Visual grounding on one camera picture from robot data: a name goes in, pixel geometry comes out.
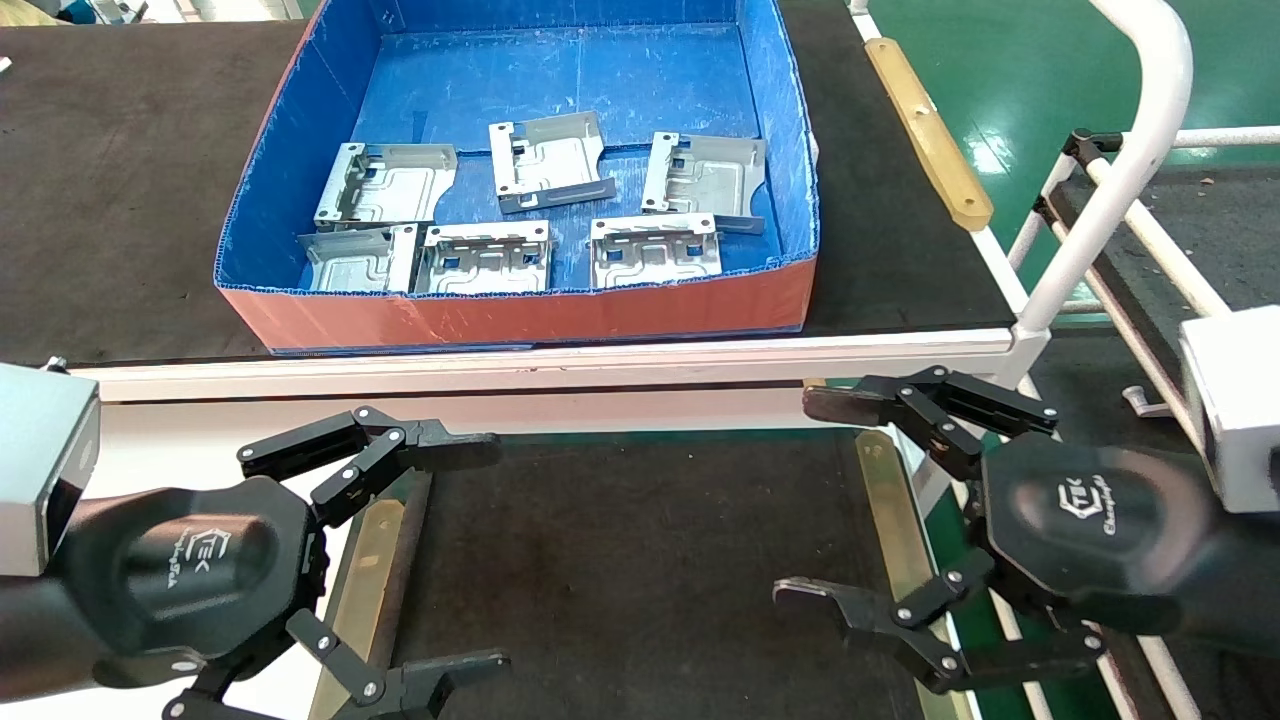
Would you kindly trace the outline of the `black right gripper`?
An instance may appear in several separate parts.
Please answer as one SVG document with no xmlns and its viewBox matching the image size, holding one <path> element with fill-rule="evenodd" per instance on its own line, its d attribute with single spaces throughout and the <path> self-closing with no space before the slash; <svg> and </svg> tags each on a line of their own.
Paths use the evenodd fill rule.
<svg viewBox="0 0 1280 720">
<path fill-rule="evenodd" d="M 960 650 L 938 638 L 932 626 L 988 591 L 996 570 L 997 587 L 1037 612 L 1134 635 L 1172 633 L 1190 616 L 1193 566 L 1224 516 L 1197 456 L 1052 439 L 1050 405 L 946 366 L 810 386 L 803 411 L 897 427 L 955 480 L 982 478 L 982 543 L 995 560 L 973 550 L 902 600 L 806 577 L 773 584 L 777 605 L 826 602 L 847 647 L 887 653 L 927 691 L 1076 676 L 1103 656 L 1103 639 L 1084 625 Z M 1010 441 L 983 461 L 986 446 L 965 423 Z"/>
</svg>

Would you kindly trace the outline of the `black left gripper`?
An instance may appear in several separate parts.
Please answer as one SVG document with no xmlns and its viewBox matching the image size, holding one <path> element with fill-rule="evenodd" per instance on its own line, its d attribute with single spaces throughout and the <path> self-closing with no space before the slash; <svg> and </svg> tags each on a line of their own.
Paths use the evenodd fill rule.
<svg viewBox="0 0 1280 720">
<path fill-rule="evenodd" d="M 70 612 L 46 635 L 56 678 L 76 689 L 133 689 L 206 669 L 165 706 L 166 719 L 266 719 L 224 696 L 294 639 L 348 693 L 334 719 L 439 719 L 457 689 L 507 673 L 511 657 L 486 650 L 387 670 L 366 664 L 310 611 L 329 565 L 320 524 L 346 524 L 407 473 L 499 460 L 493 433 L 454 434 L 438 419 L 362 406 L 242 447 L 244 478 L 273 480 L 88 500 L 52 557 L 54 598 Z M 279 484 L 333 462 L 340 468 L 310 505 Z"/>
</svg>

